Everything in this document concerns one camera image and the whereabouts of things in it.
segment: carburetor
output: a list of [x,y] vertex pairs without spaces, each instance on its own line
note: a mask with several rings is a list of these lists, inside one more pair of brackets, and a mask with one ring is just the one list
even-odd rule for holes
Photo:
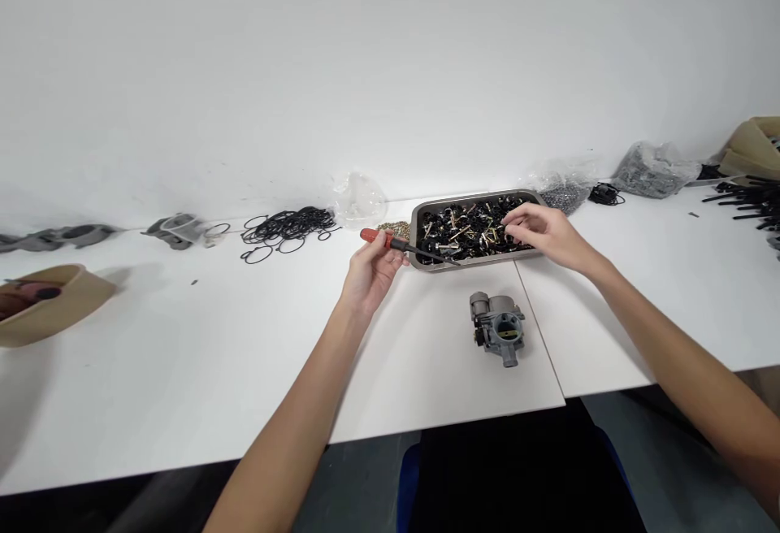
[[471,321],[474,322],[474,342],[485,352],[498,354],[504,359],[504,367],[518,365],[515,354],[522,344],[522,320],[526,317],[509,296],[488,297],[477,292],[469,298]]

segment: clear plastic bag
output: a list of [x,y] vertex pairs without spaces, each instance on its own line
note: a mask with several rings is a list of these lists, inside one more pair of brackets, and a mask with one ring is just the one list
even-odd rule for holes
[[679,192],[701,172],[701,163],[682,159],[672,143],[634,143],[617,167],[612,184],[637,196],[665,198]]
[[526,177],[521,177],[518,187],[535,190],[548,206],[569,216],[587,200],[598,181],[598,158],[557,158],[541,163]]
[[349,230],[375,228],[382,222],[387,203],[379,186],[367,175],[351,171],[333,186],[333,213],[336,222]]

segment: red screwdriver handle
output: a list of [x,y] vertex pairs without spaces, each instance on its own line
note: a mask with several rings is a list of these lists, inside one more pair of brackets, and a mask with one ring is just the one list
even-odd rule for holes
[[[385,231],[387,233],[387,237],[384,242],[384,246],[386,248],[390,248],[390,243],[392,243],[392,234]],[[360,237],[367,242],[374,242],[376,240],[376,236],[379,234],[378,230],[374,230],[373,228],[363,228],[360,231]]]

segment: beige plastic tray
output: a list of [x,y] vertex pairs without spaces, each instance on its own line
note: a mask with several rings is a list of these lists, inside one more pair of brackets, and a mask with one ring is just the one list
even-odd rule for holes
[[[92,314],[116,290],[113,283],[77,264],[51,267],[19,279],[61,284],[63,292],[0,322],[0,346],[25,346],[53,336]],[[0,286],[0,293],[10,285]]]

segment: person's lap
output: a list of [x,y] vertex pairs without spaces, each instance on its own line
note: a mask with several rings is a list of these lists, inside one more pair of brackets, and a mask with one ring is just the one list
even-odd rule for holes
[[425,430],[409,531],[645,531],[579,399]]

